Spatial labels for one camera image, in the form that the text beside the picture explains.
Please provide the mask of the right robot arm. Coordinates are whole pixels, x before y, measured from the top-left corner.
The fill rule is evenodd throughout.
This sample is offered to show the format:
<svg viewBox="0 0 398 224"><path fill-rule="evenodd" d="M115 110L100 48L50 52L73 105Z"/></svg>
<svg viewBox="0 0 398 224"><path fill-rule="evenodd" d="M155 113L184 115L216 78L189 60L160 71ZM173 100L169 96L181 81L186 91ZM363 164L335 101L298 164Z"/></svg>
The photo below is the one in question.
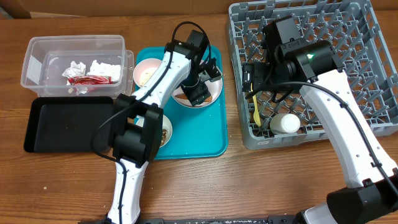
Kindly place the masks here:
<svg viewBox="0 0 398 224"><path fill-rule="evenodd" d="M299 92L321 122L338 156L346 186L297 214L296 223L367 223L397 211L397 164L359 109L343 63L326 40L266 41L270 66L259 91Z"/></svg>

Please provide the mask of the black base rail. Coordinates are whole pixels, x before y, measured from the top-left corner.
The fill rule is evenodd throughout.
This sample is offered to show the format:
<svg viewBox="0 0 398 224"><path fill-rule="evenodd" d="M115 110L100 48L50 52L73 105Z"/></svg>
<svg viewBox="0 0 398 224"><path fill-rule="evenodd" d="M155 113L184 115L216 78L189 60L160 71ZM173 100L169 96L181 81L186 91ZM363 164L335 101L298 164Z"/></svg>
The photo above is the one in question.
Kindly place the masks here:
<svg viewBox="0 0 398 224"><path fill-rule="evenodd" d="M162 218L138 218L136 224L299 224L295 215L271 215L267 218L225 218L164 220Z"/></svg>

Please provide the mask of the white round plate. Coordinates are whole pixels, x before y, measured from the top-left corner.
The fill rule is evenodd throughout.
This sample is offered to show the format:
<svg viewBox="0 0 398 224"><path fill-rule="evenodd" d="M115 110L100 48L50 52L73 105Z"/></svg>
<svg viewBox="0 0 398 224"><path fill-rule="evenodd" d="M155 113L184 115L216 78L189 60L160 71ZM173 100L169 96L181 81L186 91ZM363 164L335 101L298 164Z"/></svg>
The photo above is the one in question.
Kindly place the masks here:
<svg viewBox="0 0 398 224"><path fill-rule="evenodd" d="M179 87L177 88L173 93L172 93L172 98L179 103L182 106L185 106L187 108L203 108L206 106L210 106L212 103L214 103L217 98L220 96L221 91L223 89L223 79L214 81L214 82L210 82L209 80L205 82L206 86L208 87L208 91L210 92L211 96L212 96L212 101L211 102L203 102L201 104L197 104L195 106L192 106L191 103L189 102L189 100L182 100L179 98L176 98L175 95L183 93L182 88Z"/></svg>

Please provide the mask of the black plastic tray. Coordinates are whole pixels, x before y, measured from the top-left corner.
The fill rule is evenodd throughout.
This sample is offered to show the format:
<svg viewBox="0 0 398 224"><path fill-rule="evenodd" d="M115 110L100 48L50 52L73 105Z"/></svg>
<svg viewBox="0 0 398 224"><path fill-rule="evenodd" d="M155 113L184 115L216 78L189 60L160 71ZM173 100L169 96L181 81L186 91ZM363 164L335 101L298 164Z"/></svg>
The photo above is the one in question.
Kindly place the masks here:
<svg viewBox="0 0 398 224"><path fill-rule="evenodd" d="M108 96L39 97L30 107L24 150L91 152L94 132L113 114Z"/></svg>

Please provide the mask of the red foil wrapper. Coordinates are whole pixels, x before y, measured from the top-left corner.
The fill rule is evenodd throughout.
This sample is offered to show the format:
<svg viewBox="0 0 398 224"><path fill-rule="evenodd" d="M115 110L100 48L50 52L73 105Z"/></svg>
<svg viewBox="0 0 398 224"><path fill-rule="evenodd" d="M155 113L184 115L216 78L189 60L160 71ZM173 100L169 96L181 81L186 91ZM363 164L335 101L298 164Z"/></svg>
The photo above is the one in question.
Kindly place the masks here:
<svg viewBox="0 0 398 224"><path fill-rule="evenodd" d="M82 76L68 79L71 85L105 85L112 84L111 77L108 76Z"/></svg>

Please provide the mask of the white bowl with food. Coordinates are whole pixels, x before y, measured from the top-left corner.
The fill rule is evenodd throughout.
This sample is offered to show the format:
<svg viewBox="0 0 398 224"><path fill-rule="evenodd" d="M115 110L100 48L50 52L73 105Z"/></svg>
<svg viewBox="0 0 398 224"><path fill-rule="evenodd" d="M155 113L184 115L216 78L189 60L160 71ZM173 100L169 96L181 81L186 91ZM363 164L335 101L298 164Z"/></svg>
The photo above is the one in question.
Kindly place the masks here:
<svg viewBox="0 0 398 224"><path fill-rule="evenodd" d="M144 125L144 118L136 118L135 120L135 125L143 127ZM160 147L163 147L166 145L169 141L170 138L172 137L173 129L172 129L172 123L166 117L166 115L163 115L162 118L162 139L160 142Z"/></svg>

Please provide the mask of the white plastic cup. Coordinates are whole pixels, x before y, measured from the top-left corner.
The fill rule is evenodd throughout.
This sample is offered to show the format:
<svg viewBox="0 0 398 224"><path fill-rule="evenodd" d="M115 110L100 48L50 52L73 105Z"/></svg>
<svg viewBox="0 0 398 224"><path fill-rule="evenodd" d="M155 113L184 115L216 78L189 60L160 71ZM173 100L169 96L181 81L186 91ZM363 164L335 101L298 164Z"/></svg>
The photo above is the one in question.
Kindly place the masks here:
<svg viewBox="0 0 398 224"><path fill-rule="evenodd" d="M290 113L277 114L270 122L270 129L274 134L295 133L300 126L299 117Z"/></svg>

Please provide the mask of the yellow plastic spoon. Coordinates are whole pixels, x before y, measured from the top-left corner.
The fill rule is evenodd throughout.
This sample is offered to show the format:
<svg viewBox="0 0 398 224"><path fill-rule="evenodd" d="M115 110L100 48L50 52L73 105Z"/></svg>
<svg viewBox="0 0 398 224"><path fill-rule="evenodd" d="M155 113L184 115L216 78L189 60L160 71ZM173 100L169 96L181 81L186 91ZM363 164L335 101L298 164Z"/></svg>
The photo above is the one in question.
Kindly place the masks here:
<svg viewBox="0 0 398 224"><path fill-rule="evenodd" d="M260 127L261 126L261 118L260 118L260 114L259 114L259 108L258 108L258 104L257 104L256 95L252 96L252 100L253 100L253 103L254 103L253 120L256 123L256 125L258 127Z"/></svg>

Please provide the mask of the orange carrot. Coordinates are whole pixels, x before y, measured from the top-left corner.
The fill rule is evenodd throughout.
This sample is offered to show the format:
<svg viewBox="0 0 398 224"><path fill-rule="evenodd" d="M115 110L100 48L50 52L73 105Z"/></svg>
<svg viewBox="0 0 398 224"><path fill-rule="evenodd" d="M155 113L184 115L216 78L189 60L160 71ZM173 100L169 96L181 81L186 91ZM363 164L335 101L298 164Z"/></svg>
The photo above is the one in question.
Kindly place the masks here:
<svg viewBox="0 0 398 224"><path fill-rule="evenodd" d="M182 100L187 100L188 98L187 98L187 96L184 94L184 93L180 93L180 94L177 94L177 95L175 95L175 97L176 98L179 98L179 99L182 99ZM209 96L206 100L205 100L205 102L211 102L212 101L212 96Z"/></svg>

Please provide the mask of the grey dishwasher rack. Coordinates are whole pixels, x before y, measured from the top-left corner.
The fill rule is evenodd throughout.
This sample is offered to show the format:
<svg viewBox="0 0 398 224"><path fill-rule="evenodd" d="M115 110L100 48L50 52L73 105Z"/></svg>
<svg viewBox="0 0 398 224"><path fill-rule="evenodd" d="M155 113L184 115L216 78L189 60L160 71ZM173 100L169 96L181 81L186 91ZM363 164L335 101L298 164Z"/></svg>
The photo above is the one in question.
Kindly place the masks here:
<svg viewBox="0 0 398 224"><path fill-rule="evenodd" d="M269 92L257 94L261 118L253 120L254 103L242 91L242 64L264 62L262 28L275 19L292 16L309 43L329 41L342 59L354 98L376 136L397 132L397 70L369 1L253 1L228 9L229 55L237 91L243 144L248 149L296 146L326 139L313 110L298 94L273 103ZM298 116L295 133L274 134L271 119L282 113Z"/></svg>

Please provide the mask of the brown food scrap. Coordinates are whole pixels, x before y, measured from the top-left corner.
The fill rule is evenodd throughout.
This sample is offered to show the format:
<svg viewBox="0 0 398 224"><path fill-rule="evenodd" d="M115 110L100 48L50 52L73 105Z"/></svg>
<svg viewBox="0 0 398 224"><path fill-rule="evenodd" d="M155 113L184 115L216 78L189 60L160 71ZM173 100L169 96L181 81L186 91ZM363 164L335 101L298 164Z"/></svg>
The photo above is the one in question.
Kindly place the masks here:
<svg viewBox="0 0 398 224"><path fill-rule="evenodd" d="M167 140L168 140L167 135L168 135L168 131L166 129L163 129L162 130L162 139L161 139L161 143L160 143L161 146L163 146L167 142Z"/></svg>

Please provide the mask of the teal serving tray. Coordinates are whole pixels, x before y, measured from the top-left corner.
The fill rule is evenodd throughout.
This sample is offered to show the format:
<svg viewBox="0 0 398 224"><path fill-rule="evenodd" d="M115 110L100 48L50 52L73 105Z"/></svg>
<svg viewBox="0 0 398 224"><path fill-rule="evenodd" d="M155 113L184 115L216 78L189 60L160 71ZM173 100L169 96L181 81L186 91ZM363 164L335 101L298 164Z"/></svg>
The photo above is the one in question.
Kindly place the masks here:
<svg viewBox="0 0 398 224"><path fill-rule="evenodd" d="M172 123L173 133L160 147L157 160L216 157L228 147L224 89L214 103L203 108L187 108L171 97L164 115Z"/></svg>

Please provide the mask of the white bowl with residue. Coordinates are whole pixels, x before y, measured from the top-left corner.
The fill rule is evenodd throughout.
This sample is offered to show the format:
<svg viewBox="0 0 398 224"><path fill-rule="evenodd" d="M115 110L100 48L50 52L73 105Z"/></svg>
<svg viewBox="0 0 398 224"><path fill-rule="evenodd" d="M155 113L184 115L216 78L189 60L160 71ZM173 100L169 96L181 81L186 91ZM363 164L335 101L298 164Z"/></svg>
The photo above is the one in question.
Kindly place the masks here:
<svg viewBox="0 0 398 224"><path fill-rule="evenodd" d="M143 87L161 63L162 61L157 58L147 58L139 62L133 71L134 83L139 88Z"/></svg>

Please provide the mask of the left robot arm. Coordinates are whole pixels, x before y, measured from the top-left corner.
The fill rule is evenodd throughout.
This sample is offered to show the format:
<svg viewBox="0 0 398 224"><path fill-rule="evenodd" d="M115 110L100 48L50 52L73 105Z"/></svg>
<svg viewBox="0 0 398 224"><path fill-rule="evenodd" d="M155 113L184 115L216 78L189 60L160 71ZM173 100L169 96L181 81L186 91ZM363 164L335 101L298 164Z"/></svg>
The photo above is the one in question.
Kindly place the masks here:
<svg viewBox="0 0 398 224"><path fill-rule="evenodd" d="M137 222L144 173L160 147L164 106L177 88L183 90L191 105L205 102L211 95L201 72L209 74L211 81L221 78L209 42L173 40L166 45L162 63L147 83L130 96L116 98L114 114L108 121L116 184L106 222Z"/></svg>

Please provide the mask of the white napkin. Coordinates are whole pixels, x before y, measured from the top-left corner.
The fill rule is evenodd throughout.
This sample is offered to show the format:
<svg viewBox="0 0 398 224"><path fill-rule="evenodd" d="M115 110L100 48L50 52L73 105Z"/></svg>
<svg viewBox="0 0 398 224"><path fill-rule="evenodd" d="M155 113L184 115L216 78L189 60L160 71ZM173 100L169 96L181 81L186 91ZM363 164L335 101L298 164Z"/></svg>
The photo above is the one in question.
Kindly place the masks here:
<svg viewBox="0 0 398 224"><path fill-rule="evenodd" d="M98 62L93 60L90 67L83 62L76 63L71 61L69 67L64 68L60 72L57 71L56 74L60 78L65 78L65 84L71 85L68 82L69 78L82 77L82 76L108 76L111 77L112 84L105 85L72 85L68 89L69 93L74 93L76 95L85 95L94 91L123 91L123 86L121 82L121 65Z"/></svg>

